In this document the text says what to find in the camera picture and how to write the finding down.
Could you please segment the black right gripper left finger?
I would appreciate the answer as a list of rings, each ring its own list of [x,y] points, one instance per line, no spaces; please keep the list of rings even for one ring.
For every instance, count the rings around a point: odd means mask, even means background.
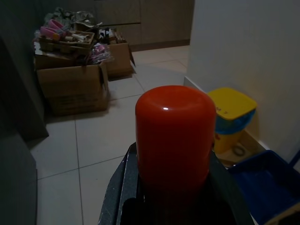
[[[133,143],[109,181],[98,224],[142,225],[143,206],[136,143]]]

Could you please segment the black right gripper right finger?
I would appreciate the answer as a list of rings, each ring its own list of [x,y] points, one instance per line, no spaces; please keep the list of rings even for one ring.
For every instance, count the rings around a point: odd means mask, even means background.
[[[214,152],[210,151],[210,170],[207,177],[210,206],[209,216],[216,225],[252,225],[244,197],[232,175]]]

